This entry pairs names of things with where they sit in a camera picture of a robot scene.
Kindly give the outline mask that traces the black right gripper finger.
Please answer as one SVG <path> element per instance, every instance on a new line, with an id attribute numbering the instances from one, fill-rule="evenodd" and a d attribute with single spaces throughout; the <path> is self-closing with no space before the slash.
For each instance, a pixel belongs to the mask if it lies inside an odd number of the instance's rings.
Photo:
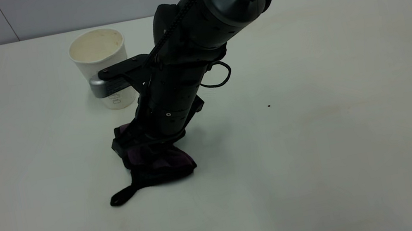
<path id="1" fill-rule="evenodd" d="M 121 159 L 126 157 L 128 146 L 131 144 L 128 127 L 128 125 L 121 125 L 114 129 L 114 139 L 112 140 L 111 147 Z"/>
<path id="2" fill-rule="evenodd" d="M 181 132 L 179 132 L 178 134 L 171 136 L 171 137 L 167 137 L 165 138 L 161 144 L 172 144 L 172 143 L 176 143 L 177 141 L 179 141 L 180 139 L 182 139 L 186 134 L 186 130 L 182 130 Z"/>

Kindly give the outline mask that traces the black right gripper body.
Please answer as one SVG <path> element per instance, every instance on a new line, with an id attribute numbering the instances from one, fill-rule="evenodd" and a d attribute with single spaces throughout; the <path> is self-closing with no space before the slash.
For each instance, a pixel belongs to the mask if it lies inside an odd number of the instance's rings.
<path id="1" fill-rule="evenodd" d="M 136 90 L 140 85 L 143 94 L 133 124 L 137 131 L 136 143 L 164 140 L 184 130 L 208 62 L 161 68 L 147 68 L 135 62 L 124 64 L 123 68 L 128 82 Z"/>

